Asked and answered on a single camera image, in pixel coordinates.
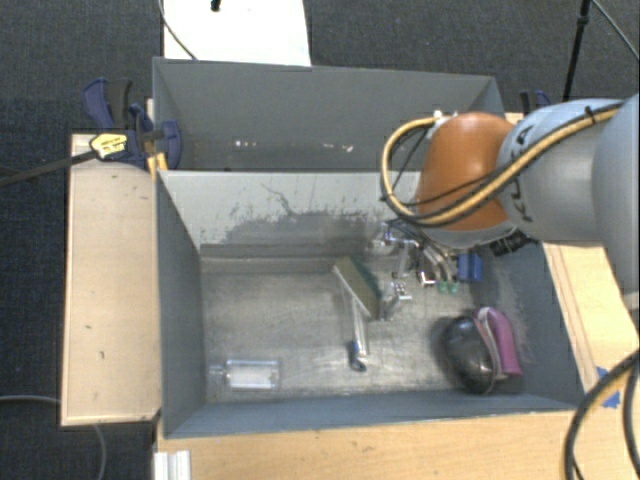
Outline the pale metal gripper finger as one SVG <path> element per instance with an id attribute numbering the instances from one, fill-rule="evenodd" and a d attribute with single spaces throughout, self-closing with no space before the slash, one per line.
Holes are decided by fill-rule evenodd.
<path id="1" fill-rule="evenodd" d="M 412 302 L 412 296 L 407 293 L 395 293 L 388 301 L 388 319 L 392 320 L 407 304 Z"/>
<path id="2" fill-rule="evenodd" d="M 379 302 L 378 319 L 380 321 L 389 321 L 388 319 L 388 301 L 395 293 L 405 293 L 405 286 L 399 281 L 390 281 L 384 288 Z"/>

